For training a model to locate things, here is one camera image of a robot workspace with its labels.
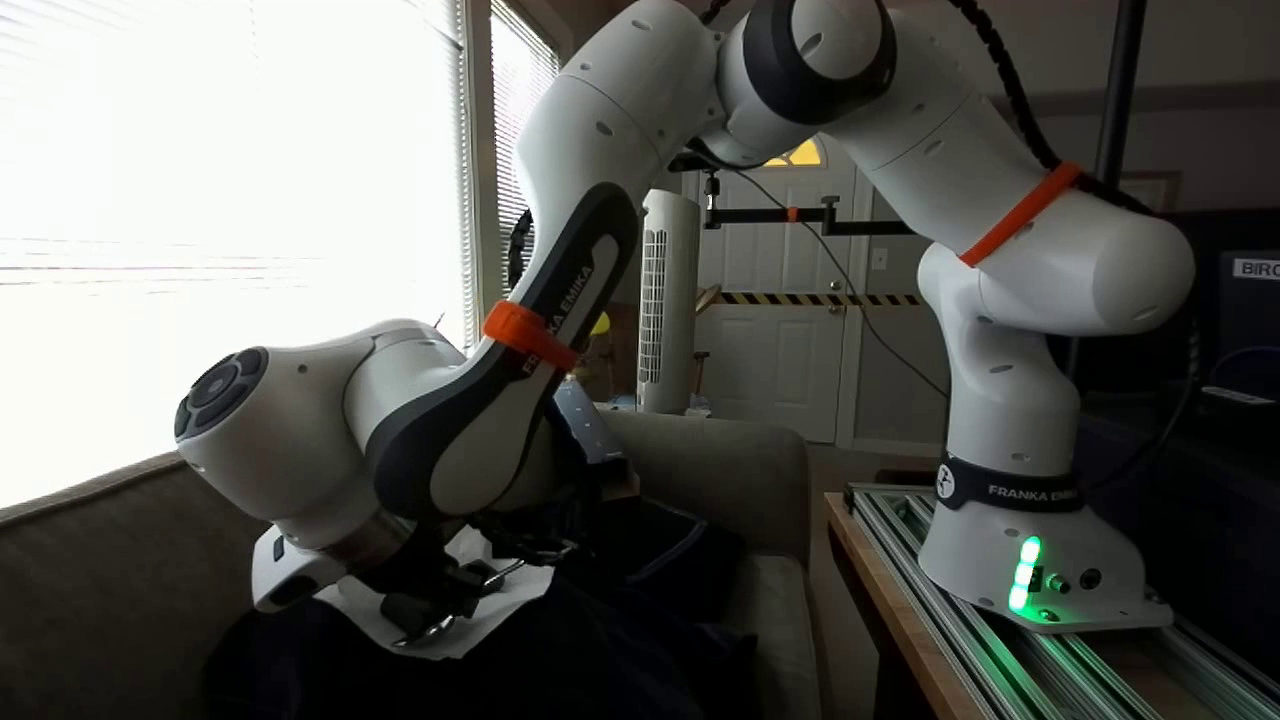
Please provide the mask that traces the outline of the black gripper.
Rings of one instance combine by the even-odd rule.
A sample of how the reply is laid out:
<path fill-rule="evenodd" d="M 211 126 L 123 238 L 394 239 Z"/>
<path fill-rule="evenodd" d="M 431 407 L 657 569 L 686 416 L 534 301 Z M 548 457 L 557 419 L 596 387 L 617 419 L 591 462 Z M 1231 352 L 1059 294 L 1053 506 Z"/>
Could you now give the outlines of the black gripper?
<path fill-rule="evenodd" d="M 500 589 L 494 566 L 462 566 L 436 541 L 420 537 L 405 541 L 385 560 L 361 566 L 357 578 L 377 593 L 377 617 L 405 641 L 442 638 Z"/>

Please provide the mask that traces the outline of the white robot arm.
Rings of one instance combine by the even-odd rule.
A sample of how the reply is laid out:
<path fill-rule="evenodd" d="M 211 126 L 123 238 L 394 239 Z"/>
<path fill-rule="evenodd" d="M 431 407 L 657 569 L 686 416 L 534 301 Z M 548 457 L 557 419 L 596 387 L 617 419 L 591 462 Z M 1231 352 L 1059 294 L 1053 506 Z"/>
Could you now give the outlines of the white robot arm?
<path fill-rule="evenodd" d="M 841 145 L 929 244 L 949 442 L 919 573 L 1031 632 L 1168 626 L 1141 547 L 1074 479 L 1080 395 L 1050 350 L 1166 324 L 1194 250 L 1038 158 L 888 0 L 758 0 L 733 33 L 631 0 L 526 129 L 534 250 L 475 343 L 387 319 L 211 364 L 175 446 L 261 522 L 258 605 L 331 598 L 387 647 L 473 617 L 488 581 L 443 533 L 534 498 L 537 430 L 637 254 L 645 195 L 680 162 L 769 167 L 808 140 Z"/>

